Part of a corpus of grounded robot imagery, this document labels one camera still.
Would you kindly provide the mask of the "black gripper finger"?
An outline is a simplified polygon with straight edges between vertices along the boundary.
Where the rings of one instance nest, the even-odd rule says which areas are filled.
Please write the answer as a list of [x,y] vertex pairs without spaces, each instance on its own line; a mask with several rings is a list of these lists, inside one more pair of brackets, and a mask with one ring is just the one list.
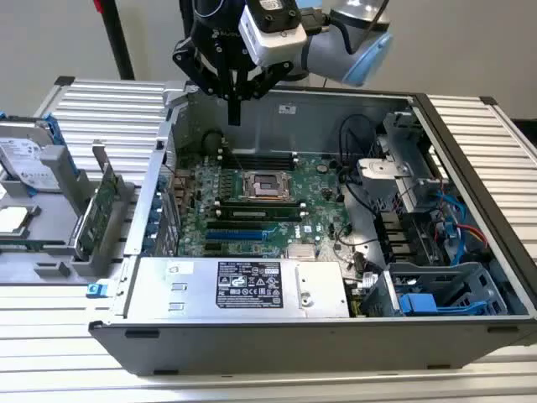
[[251,80],[245,67],[237,70],[234,85],[234,125],[241,125],[241,103],[253,99],[260,99],[279,81],[282,81],[293,69],[290,61],[277,63],[263,69]]
[[202,61],[199,50],[191,37],[180,41],[173,50],[172,61],[206,94],[217,96],[227,101],[227,120],[229,125],[235,124],[235,92],[233,89],[232,72],[228,69],[223,48],[216,43],[219,66],[216,73],[211,71]]

